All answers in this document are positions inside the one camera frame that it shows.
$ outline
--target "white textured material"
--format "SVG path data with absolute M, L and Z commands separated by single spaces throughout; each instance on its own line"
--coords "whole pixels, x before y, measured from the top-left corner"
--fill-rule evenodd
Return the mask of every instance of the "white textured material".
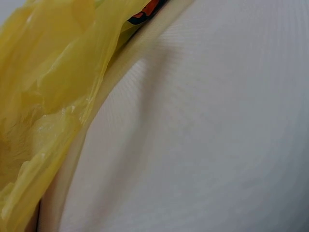
M 309 230 L 309 2 L 196 0 L 87 135 L 61 232 Z

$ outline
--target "white fabric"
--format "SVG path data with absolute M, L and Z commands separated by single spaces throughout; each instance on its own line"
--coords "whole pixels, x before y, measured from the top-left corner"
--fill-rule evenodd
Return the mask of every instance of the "white fabric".
M 196 0 L 101 108 L 60 231 L 308 231 L 308 13 Z

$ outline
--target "plastic bag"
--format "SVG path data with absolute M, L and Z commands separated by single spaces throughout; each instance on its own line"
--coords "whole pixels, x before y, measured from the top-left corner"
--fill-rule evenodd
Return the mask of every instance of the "plastic bag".
M 28 0 L 0 29 L 1 231 L 24 230 L 148 2 Z

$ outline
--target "white surface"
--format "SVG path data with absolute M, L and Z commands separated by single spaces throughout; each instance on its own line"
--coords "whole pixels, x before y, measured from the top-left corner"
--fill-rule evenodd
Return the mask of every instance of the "white surface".
M 101 108 L 60 231 L 308 231 L 308 13 L 196 0 Z

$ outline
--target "crumpled plastic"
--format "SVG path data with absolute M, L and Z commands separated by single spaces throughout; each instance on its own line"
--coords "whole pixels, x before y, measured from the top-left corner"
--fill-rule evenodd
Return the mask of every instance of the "crumpled plastic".
M 0 28 L 0 231 L 24 230 L 148 2 L 28 0 Z

